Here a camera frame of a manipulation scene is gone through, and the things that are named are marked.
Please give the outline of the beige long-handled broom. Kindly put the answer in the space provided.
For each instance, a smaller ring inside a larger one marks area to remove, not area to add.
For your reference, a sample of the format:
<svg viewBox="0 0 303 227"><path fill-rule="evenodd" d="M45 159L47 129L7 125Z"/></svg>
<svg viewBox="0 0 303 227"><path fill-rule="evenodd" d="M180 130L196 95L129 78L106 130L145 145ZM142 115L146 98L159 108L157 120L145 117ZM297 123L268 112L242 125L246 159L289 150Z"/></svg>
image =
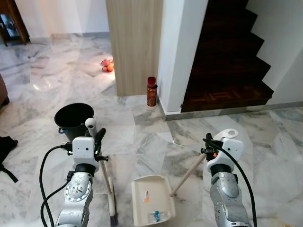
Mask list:
<svg viewBox="0 0 303 227"><path fill-rule="evenodd" d="M88 118L85 121L85 126L89 130L89 134L95 139L95 159L97 159L97 121L94 118ZM106 189L108 191L108 205L109 205L109 214L110 214L110 226L111 227L118 227L118 214L116 211L116 197L115 197L115 190L114 185L112 182L112 178L108 175L107 161L100 161L100 170L103 173Z"/></svg>

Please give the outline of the beige long-handled dustpan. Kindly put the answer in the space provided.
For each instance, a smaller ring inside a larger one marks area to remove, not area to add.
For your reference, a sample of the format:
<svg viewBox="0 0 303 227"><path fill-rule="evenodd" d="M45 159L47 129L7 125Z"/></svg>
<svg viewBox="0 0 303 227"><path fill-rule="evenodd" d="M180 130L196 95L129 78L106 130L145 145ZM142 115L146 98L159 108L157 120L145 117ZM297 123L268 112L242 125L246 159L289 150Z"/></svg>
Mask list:
<svg viewBox="0 0 303 227"><path fill-rule="evenodd" d="M228 128L213 136L213 139L236 139L238 134L236 129ZM240 167L227 151L223 150L223 152L234 161L236 168ZM206 155L201 153L175 187L171 187L169 180L162 175L148 175L133 180L131 189L135 227L151 225L147 221L147 216L156 210L170 211L171 218L174 218L176 216L177 190L204 160L206 160ZM250 218L242 203L238 177L234 174L234 170L232 173L220 172L211 175L210 196L214 204L214 218L217 227L251 227Z"/></svg>

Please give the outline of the black plastic bucket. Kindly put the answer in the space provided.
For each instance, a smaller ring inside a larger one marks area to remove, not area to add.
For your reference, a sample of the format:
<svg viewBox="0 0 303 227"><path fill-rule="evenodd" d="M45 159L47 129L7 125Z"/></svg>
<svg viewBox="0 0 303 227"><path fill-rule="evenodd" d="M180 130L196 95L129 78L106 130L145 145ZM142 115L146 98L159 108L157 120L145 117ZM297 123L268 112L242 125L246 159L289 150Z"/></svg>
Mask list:
<svg viewBox="0 0 303 227"><path fill-rule="evenodd" d="M80 136L89 136L85 121L94 117L94 109L85 103L73 103L64 106L54 115L59 134L64 134L69 142Z"/></svg>

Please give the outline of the red cylindrical can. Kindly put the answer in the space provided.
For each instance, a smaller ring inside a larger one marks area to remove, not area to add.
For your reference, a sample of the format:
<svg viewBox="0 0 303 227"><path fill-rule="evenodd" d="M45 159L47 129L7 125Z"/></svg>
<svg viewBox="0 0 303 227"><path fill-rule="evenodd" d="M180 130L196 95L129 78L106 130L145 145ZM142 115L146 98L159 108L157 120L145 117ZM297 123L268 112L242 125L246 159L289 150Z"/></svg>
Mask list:
<svg viewBox="0 0 303 227"><path fill-rule="evenodd" d="M157 104L157 82L155 77L147 78L147 105L153 107Z"/></svg>

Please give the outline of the clear plastic water bottle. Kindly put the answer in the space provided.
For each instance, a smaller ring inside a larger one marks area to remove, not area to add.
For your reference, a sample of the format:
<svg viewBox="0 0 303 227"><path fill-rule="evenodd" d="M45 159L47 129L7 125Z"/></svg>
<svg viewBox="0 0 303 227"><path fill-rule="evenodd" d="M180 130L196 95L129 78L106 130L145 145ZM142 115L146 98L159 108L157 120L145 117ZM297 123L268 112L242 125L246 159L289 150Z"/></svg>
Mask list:
<svg viewBox="0 0 303 227"><path fill-rule="evenodd" d="M155 224L163 221L168 221L171 217L172 213L170 211L156 210L148 214L147 221L149 224Z"/></svg>

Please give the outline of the dark wooden staircase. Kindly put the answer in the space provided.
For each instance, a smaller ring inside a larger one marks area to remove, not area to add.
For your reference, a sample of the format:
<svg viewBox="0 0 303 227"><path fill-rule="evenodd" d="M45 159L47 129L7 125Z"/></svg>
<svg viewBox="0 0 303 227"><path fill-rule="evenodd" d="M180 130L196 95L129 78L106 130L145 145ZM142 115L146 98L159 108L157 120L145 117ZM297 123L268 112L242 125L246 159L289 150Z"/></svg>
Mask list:
<svg viewBox="0 0 303 227"><path fill-rule="evenodd" d="M270 65L258 58L264 40L252 33L249 0L208 0L182 112L264 105L273 89Z"/></svg>

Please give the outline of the black bag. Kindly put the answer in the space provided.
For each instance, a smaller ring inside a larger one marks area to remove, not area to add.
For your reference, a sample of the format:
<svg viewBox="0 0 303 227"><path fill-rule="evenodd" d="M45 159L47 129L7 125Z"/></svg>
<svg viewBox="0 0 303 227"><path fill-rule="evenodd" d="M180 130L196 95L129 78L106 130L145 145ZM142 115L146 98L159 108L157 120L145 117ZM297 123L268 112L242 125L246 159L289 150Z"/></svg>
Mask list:
<svg viewBox="0 0 303 227"><path fill-rule="evenodd" d="M0 137L0 172L5 172L14 183L18 182L17 177L3 165L3 162L17 145L18 141L12 139L10 136Z"/></svg>

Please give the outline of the light wooden partition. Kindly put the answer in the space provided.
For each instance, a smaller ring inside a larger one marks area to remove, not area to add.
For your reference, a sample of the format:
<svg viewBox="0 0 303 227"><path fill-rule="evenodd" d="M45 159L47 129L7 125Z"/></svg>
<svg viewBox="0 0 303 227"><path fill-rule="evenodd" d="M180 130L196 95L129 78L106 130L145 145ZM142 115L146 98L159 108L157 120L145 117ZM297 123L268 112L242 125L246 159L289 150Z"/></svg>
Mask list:
<svg viewBox="0 0 303 227"><path fill-rule="evenodd" d="M116 93L145 95L158 75L164 0L106 0Z"/></svg>

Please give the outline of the dark wooden cabinet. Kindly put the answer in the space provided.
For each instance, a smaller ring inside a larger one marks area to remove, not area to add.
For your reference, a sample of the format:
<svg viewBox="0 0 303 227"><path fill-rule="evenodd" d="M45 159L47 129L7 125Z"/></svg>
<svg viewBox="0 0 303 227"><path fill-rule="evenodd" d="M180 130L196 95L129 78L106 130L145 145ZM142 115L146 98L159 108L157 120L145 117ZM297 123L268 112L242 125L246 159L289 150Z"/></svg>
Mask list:
<svg viewBox="0 0 303 227"><path fill-rule="evenodd" d="M30 42L30 36L15 0L0 0L0 39L6 47L9 43Z"/></svg>

